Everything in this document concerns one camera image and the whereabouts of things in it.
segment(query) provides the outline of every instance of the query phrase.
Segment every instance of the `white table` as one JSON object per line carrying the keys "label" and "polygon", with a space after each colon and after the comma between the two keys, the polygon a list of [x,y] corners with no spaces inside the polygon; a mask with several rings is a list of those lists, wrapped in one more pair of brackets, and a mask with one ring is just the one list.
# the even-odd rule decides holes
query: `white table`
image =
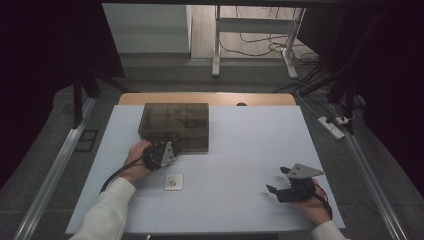
{"label": "white table", "polygon": [[[143,106],[115,106],[66,233],[75,233],[104,181],[140,141]],[[137,184],[126,232],[135,234],[278,233],[310,230],[294,206],[278,202],[266,184],[288,188],[280,167],[323,170],[298,106],[210,106],[209,152],[179,155]],[[165,174],[184,174],[183,190],[165,191]],[[334,220],[344,228],[325,175]]]}

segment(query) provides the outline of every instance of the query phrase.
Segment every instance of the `power strip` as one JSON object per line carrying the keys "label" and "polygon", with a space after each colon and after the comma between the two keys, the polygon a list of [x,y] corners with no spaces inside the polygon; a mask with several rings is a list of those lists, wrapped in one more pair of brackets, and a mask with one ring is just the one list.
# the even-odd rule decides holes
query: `power strip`
{"label": "power strip", "polygon": [[318,118],[318,122],[327,129],[335,137],[336,139],[342,139],[344,137],[344,133],[342,133],[332,122],[327,123],[326,117]]}

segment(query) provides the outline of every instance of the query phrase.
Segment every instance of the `aluminum rail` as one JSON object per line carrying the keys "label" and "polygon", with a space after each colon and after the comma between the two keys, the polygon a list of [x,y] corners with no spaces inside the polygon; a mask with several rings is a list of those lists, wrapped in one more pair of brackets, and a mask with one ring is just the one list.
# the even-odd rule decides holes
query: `aluminum rail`
{"label": "aluminum rail", "polygon": [[44,182],[42,183],[37,195],[31,203],[25,217],[23,218],[18,230],[15,233],[13,239],[24,240],[30,239],[34,233],[38,223],[40,222],[41,216],[50,201],[50,198],[59,182],[62,173],[71,157],[72,152],[88,122],[91,110],[95,103],[94,98],[88,98],[83,107],[83,118],[81,124],[76,129],[71,129],[66,138],[62,148],[60,149],[56,159],[54,160],[52,167],[47,173]]}

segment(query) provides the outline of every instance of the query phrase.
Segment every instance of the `transparent box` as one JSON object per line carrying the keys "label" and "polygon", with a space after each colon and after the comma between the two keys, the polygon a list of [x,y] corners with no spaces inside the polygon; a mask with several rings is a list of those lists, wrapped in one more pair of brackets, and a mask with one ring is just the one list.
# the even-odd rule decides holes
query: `transparent box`
{"label": "transparent box", "polygon": [[171,141],[176,153],[207,152],[209,104],[146,103],[138,132],[152,143]]}

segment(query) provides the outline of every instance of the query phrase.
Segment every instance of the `hand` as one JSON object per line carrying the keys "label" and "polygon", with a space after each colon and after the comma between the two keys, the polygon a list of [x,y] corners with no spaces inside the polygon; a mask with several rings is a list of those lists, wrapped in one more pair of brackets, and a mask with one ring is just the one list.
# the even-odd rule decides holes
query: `hand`
{"label": "hand", "polygon": [[[312,178],[312,180],[316,185],[319,186],[318,181],[315,178]],[[321,188],[316,187],[315,193],[320,195],[322,198],[325,198],[325,194]],[[317,226],[331,220],[324,204],[315,197],[312,197],[304,202],[292,202],[291,204],[299,207],[305,213],[305,215]]]}
{"label": "hand", "polygon": [[[152,144],[146,140],[142,140],[137,143],[133,147],[130,148],[130,152],[128,153],[127,160],[125,160],[124,166],[134,161],[135,159],[141,157],[144,149],[151,147]],[[133,167],[125,170],[120,174],[120,177],[125,178],[130,183],[134,184],[138,179],[144,177],[150,170],[144,166],[142,160],[137,162]]]}

